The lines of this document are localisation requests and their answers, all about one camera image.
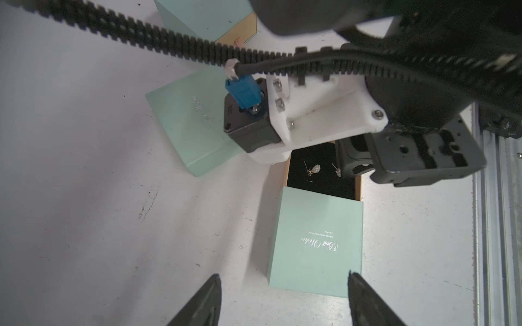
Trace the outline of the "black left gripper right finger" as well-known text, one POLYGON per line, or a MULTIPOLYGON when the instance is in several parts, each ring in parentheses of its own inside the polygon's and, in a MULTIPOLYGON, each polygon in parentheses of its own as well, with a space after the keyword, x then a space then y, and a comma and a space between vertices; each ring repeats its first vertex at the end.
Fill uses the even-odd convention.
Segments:
POLYGON ((359 273, 349 273, 347 288, 352 325, 406 326, 359 273))

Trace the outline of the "mint drawer-style jewelry box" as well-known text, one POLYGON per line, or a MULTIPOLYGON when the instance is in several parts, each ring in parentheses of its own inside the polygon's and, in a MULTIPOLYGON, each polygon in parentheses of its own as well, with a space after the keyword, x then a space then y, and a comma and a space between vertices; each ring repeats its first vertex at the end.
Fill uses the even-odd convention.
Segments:
POLYGON ((235 45, 257 33, 257 16, 244 0, 156 1, 166 29, 190 37, 235 45))

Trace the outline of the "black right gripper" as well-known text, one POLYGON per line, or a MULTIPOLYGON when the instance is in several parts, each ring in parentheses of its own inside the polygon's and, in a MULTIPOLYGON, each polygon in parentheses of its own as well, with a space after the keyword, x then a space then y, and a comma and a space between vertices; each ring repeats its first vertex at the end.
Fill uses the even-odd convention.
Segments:
POLYGON ((418 1, 379 46, 434 77, 366 77, 389 122, 366 139, 335 141, 338 176, 375 170, 374 182, 409 187, 481 170, 485 157, 460 114, 478 103, 502 120, 521 119, 521 2, 418 1))

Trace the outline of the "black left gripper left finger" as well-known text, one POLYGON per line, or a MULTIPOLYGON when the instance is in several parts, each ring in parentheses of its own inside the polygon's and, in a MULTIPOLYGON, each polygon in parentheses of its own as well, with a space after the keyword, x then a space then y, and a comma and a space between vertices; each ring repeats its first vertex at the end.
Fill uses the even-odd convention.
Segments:
POLYGON ((221 279, 219 274, 212 274, 167 326, 218 325, 221 306, 221 279))

